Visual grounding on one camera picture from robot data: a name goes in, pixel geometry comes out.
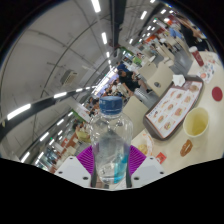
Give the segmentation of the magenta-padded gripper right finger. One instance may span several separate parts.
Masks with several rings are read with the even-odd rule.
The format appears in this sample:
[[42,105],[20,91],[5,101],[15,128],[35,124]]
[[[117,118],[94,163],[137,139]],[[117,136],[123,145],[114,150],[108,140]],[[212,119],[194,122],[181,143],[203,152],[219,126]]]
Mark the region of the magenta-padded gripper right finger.
[[146,157],[136,147],[130,147],[126,169],[126,186],[140,188],[165,176],[165,171],[153,156]]

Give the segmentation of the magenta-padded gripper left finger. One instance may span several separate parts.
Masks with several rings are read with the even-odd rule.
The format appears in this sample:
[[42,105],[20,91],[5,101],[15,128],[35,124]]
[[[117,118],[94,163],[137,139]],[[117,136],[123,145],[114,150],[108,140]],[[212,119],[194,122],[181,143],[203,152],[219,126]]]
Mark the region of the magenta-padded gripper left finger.
[[55,174],[84,188],[95,187],[97,174],[92,147],[87,147],[77,156],[69,156]]

